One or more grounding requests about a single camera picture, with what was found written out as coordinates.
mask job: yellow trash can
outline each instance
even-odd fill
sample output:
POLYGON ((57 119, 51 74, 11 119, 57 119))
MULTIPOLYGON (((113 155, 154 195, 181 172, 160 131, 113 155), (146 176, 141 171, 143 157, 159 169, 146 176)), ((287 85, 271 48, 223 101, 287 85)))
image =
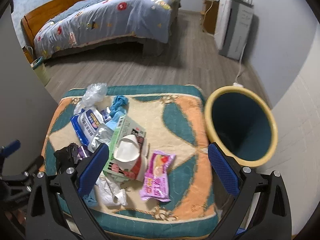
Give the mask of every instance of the yellow trash can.
POLYGON ((36 75, 38 76, 38 78, 44 86, 49 83, 50 76, 47 73, 47 70, 45 69, 43 57, 37 58, 34 62, 30 64, 30 66, 35 71, 36 75))
POLYGON ((267 104, 252 91, 236 86, 213 92, 205 105, 206 131, 242 166, 258 167, 273 156, 278 142, 276 121, 267 104))

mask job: pink package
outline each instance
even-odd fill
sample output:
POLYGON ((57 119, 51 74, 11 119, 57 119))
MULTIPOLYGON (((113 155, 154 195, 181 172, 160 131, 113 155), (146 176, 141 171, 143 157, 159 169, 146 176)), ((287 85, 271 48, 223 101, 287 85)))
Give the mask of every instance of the pink package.
POLYGON ((167 168, 174 158, 174 154, 154 151, 139 192, 142 200, 155 198, 162 202, 170 201, 167 168))

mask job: bed frame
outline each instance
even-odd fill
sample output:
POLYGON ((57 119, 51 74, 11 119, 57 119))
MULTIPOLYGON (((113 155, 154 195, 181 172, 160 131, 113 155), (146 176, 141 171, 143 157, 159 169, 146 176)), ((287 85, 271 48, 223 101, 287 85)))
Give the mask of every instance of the bed frame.
POLYGON ((48 20, 69 9, 79 1, 83 0, 52 0, 26 14, 21 19, 21 22, 30 45, 34 48, 33 40, 48 20))

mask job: metal screw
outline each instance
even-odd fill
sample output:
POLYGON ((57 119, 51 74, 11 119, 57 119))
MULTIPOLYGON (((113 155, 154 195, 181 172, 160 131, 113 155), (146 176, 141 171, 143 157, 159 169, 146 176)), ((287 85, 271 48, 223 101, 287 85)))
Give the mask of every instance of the metal screw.
POLYGON ((72 174, 75 171, 74 167, 67 168, 67 173, 72 174))
POLYGON ((247 167, 247 166, 244 166, 244 167, 242 168, 242 170, 243 170, 245 173, 250 173, 250 172, 251 172, 251 169, 250 169, 249 167, 247 167))
POLYGON ((276 177, 280 177, 280 175, 281 175, 279 171, 274 171, 273 174, 274 174, 276 177))
POLYGON ((44 176, 44 172, 43 171, 41 171, 41 172, 39 172, 38 174, 37 174, 37 177, 38 178, 42 178, 44 176))

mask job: wooden floor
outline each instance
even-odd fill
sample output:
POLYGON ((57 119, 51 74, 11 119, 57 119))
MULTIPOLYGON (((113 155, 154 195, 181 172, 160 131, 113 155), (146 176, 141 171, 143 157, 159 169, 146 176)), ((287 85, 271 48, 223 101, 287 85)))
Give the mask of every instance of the wooden floor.
MULTIPOLYGON (((218 55, 213 37, 202 32, 200 14, 180 11, 176 25, 170 45, 159 57, 144 57, 141 44, 123 43, 51 59, 46 63, 52 77, 46 88, 58 102, 66 91, 97 82, 109 86, 194 84, 206 97, 232 85, 238 62, 218 55)), ((265 99, 250 70, 244 68, 238 82, 265 99)))

